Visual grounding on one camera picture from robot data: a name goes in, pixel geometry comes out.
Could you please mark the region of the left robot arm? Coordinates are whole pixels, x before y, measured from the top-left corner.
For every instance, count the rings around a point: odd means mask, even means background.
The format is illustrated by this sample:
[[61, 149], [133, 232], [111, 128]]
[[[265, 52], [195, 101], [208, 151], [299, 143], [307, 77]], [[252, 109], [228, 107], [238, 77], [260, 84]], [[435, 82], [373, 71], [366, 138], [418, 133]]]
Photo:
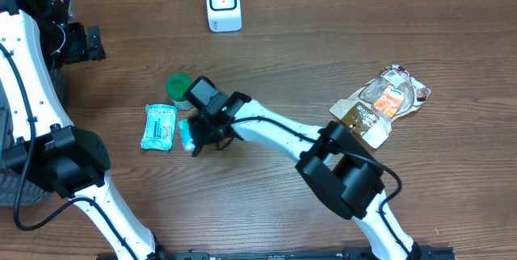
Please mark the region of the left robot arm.
[[106, 56], [97, 27], [74, 18], [71, 0], [1, 0], [1, 83], [11, 113], [13, 145], [6, 167], [27, 183], [81, 209], [118, 259], [163, 259], [154, 234], [132, 213], [111, 177], [100, 136], [68, 117], [63, 65]]

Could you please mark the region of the orange tissue pack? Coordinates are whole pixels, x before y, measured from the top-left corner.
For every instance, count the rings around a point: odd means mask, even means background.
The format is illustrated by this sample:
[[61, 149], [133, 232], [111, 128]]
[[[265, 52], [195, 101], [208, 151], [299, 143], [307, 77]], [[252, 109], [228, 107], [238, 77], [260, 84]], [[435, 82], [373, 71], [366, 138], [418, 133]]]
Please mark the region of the orange tissue pack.
[[396, 115], [405, 98], [406, 94], [404, 92], [388, 86], [372, 106], [375, 110], [392, 118]]

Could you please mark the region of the beige plastic pouch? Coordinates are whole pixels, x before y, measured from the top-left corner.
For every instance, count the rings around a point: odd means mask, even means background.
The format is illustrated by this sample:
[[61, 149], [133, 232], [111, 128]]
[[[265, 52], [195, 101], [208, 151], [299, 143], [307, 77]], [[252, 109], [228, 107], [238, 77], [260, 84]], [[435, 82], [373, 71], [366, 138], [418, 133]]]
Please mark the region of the beige plastic pouch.
[[[389, 118], [375, 110], [372, 104], [382, 92], [392, 86], [406, 94], [396, 115]], [[417, 111], [428, 99], [431, 89], [414, 78], [400, 65], [389, 65], [376, 78], [366, 82], [346, 99], [340, 99], [330, 114], [349, 127], [370, 147], [379, 148], [389, 137], [393, 121]]]

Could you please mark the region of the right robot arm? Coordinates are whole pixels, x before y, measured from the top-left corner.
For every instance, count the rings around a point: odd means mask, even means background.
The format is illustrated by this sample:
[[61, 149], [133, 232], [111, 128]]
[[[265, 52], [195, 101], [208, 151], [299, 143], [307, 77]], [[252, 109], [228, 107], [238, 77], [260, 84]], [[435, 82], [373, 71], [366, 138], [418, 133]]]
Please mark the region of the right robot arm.
[[233, 140], [257, 143], [291, 158], [306, 184], [329, 210], [352, 220], [377, 259], [418, 259], [422, 252], [389, 207], [399, 190], [387, 193], [383, 174], [397, 174], [379, 163], [345, 127], [299, 123], [241, 92], [227, 95], [206, 77], [197, 78], [185, 99], [198, 111], [189, 119], [194, 154]]

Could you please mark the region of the green lid jar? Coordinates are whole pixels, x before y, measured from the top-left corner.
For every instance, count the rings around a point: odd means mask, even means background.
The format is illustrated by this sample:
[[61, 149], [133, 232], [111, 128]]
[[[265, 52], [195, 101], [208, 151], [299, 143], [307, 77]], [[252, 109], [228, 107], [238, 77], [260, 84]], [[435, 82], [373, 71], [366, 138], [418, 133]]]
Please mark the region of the green lid jar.
[[191, 78], [185, 73], [175, 73], [166, 81], [166, 93], [179, 110], [187, 111], [193, 108], [192, 104], [184, 97], [184, 93], [191, 84]]

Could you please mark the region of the teal tissue pack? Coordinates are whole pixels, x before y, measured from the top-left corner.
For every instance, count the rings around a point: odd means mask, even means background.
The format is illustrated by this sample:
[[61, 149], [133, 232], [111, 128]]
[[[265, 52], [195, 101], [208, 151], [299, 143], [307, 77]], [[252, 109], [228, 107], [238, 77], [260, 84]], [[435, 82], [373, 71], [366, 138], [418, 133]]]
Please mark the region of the teal tissue pack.
[[195, 149], [195, 143], [191, 135], [190, 125], [187, 119], [180, 120], [178, 122], [179, 135], [182, 141], [183, 148], [186, 151], [193, 151]]

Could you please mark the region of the large teal wipes pack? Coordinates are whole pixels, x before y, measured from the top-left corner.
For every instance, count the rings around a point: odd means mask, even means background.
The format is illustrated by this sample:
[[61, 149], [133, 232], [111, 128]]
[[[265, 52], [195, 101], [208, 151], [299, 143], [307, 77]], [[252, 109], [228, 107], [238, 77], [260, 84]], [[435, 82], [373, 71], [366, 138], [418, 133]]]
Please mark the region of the large teal wipes pack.
[[141, 139], [142, 149], [169, 151], [173, 147], [177, 108], [167, 104], [145, 107], [145, 131]]

